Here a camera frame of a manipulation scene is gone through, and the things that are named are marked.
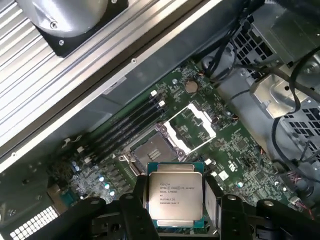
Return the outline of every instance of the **chip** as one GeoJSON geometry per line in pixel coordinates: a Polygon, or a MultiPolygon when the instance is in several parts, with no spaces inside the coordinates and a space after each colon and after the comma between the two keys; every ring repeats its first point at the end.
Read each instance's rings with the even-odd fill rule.
{"type": "Polygon", "coordinates": [[[199,162],[148,164],[148,211],[156,227],[203,227],[203,172],[194,164],[203,170],[199,162]]]}
{"type": "Polygon", "coordinates": [[[255,178],[258,180],[258,181],[261,181],[262,179],[265,178],[265,175],[263,172],[258,172],[256,175],[255,175],[255,178]]]}
{"type": "Polygon", "coordinates": [[[238,148],[241,150],[241,149],[244,149],[246,146],[247,146],[247,143],[242,139],[240,141],[238,141],[236,143],[236,145],[238,146],[238,148]]]}

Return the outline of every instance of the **ram slot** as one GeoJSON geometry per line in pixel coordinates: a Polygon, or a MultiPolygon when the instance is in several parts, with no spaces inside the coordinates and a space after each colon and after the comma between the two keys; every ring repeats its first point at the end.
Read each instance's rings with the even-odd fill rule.
{"type": "Polygon", "coordinates": [[[147,117],[145,117],[139,125],[133,126],[130,129],[128,129],[124,134],[122,134],[117,140],[115,140],[111,145],[109,145],[107,148],[105,148],[102,152],[97,154],[97,157],[95,159],[95,162],[100,162],[103,159],[107,158],[109,155],[111,155],[114,151],[116,151],[118,148],[120,148],[123,144],[125,144],[127,141],[132,139],[136,134],[147,128],[149,125],[154,123],[159,117],[164,113],[163,108],[156,109],[153,113],[149,114],[147,117]]]}
{"type": "Polygon", "coordinates": [[[142,105],[139,105],[137,108],[131,111],[126,117],[118,119],[115,123],[112,124],[111,128],[108,129],[107,132],[104,132],[101,136],[94,140],[93,144],[96,145],[101,142],[104,142],[105,140],[110,138],[110,136],[112,136],[114,133],[120,130],[123,126],[125,126],[127,123],[132,122],[134,119],[139,117],[150,107],[156,105],[158,102],[157,99],[161,98],[159,96],[160,95],[154,95],[151,96],[149,99],[144,99],[142,101],[142,105]]]}
{"type": "Polygon", "coordinates": [[[113,135],[110,135],[104,142],[101,142],[100,144],[92,144],[90,150],[94,152],[99,152],[101,149],[104,149],[111,143],[115,142],[118,138],[121,138],[123,134],[125,134],[127,131],[130,131],[130,129],[134,128],[135,126],[139,125],[150,114],[157,111],[157,109],[161,108],[161,102],[157,102],[156,104],[152,105],[147,110],[145,110],[142,114],[136,116],[135,119],[132,119],[132,121],[128,122],[121,129],[114,132],[113,135]]]}

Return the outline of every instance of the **screw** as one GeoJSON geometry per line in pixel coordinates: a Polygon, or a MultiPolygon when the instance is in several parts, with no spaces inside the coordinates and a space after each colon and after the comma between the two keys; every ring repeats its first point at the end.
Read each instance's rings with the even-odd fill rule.
{"type": "Polygon", "coordinates": [[[237,198],[236,198],[235,196],[233,196],[233,195],[228,195],[228,199],[234,201],[234,200],[236,200],[237,198]]]}
{"type": "Polygon", "coordinates": [[[131,194],[128,194],[127,196],[125,196],[125,199],[133,199],[134,196],[132,196],[131,194]]]}
{"type": "Polygon", "coordinates": [[[274,205],[272,201],[264,201],[264,204],[269,207],[272,207],[274,205]]]}
{"type": "Polygon", "coordinates": [[[50,28],[52,28],[52,29],[57,29],[57,28],[58,28],[58,23],[57,23],[56,21],[52,21],[52,22],[50,23],[50,28]]]}

